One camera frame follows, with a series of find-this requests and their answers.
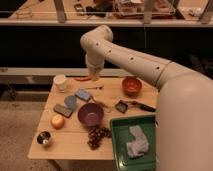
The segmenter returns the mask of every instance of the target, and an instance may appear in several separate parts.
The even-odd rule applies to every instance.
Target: green tray
[[[129,127],[139,125],[149,141],[149,151],[142,157],[128,157],[126,143],[134,140]],[[118,171],[153,171],[155,161],[155,116],[137,116],[110,120],[114,157]]]

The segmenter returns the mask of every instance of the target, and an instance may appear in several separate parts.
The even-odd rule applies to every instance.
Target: bunch of grapes
[[[88,137],[87,144],[95,150],[100,146],[100,142],[104,137],[111,138],[111,131],[106,127],[93,126],[89,129]]]

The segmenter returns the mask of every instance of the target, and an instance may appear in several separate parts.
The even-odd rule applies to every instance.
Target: purple bowl
[[[103,116],[104,110],[95,103],[86,103],[78,111],[78,120],[88,127],[100,125]]]

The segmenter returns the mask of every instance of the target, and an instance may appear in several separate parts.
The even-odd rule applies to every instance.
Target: red bowl
[[[100,125],[103,116],[103,108],[96,103],[86,103],[78,111],[78,120],[88,127]]]
[[[126,77],[122,81],[122,88],[126,95],[137,96],[142,88],[142,83],[136,77]]]

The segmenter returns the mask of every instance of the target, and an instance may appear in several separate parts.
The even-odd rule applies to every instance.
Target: white cloth
[[[149,150],[149,142],[139,125],[131,126],[130,133],[135,140],[127,142],[127,153],[130,158],[143,156]]]

